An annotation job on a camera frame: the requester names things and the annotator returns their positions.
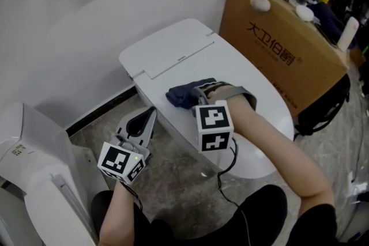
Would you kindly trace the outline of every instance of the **white bottle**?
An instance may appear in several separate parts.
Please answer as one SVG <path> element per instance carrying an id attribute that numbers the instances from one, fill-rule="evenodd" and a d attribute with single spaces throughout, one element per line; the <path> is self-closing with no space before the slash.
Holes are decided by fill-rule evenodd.
<path id="1" fill-rule="evenodd" d="M 341 38 L 337 43 L 337 47 L 342 51 L 346 52 L 347 48 L 350 46 L 357 30 L 359 29 L 359 22 L 354 17 L 351 17 L 346 25 Z"/>

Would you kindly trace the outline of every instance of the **black pants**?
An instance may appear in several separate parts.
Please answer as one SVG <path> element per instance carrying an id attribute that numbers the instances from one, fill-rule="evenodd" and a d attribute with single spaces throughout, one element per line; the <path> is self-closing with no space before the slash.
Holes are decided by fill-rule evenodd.
<path id="1" fill-rule="evenodd" d="M 92 201 L 92 219 L 97 233 L 100 233 L 112 195 L 112 191 L 104 191 Z M 280 234 L 287 216 L 287 199 L 283 190 L 273 185 L 265 186 L 247 197 L 240 208 L 247 219 L 251 245 L 271 246 Z M 230 221 L 211 234 L 193 240 L 177 240 L 165 226 L 157 226 L 156 222 L 150 224 L 134 205 L 134 244 L 147 245 L 159 239 L 162 245 L 248 245 L 242 212 L 238 209 Z"/>

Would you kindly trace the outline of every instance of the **white box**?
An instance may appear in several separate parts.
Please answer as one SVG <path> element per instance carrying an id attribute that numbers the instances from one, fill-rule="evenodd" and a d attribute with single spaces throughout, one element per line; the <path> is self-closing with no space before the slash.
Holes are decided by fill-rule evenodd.
<path id="1" fill-rule="evenodd" d="M 145 168 L 143 155 L 105 142 L 97 167 L 113 179 L 131 184 Z"/>
<path id="2" fill-rule="evenodd" d="M 234 126 L 226 101 L 196 108 L 199 153 L 225 150 L 232 141 Z"/>

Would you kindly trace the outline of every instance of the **human arm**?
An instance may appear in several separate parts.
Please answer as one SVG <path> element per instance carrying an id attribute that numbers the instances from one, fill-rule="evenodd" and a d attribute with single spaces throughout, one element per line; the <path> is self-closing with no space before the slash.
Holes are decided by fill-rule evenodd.
<path id="1" fill-rule="evenodd" d="M 113 197 L 100 231 L 99 246 L 133 246 L 133 197 L 116 182 Z"/>
<path id="2" fill-rule="evenodd" d="M 231 86 L 223 86 L 209 97 Z M 228 101 L 235 131 L 264 152 L 285 182 L 301 198 L 299 216 L 321 204 L 333 205 L 333 192 L 322 169 L 295 143 L 275 129 L 244 96 Z"/>

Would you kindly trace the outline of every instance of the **hand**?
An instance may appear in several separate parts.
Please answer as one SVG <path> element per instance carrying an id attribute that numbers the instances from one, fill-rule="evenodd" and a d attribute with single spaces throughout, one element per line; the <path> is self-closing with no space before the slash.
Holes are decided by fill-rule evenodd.
<path id="1" fill-rule="evenodd" d="M 226 85 L 219 87 L 215 91 L 210 92 L 208 94 L 208 98 L 211 99 L 214 95 L 232 87 L 234 86 Z M 257 113 L 250 106 L 244 95 L 239 94 L 237 96 L 230 97 L 227 100 L 227 104 L 229 112 L 231 113 L 231 118 L 235 127 L 235 131 L 237 133 L 240 133 L 241 130 L 247 128 L 248 124 L 252 124 L 253 119 L 255 118 Z"/>

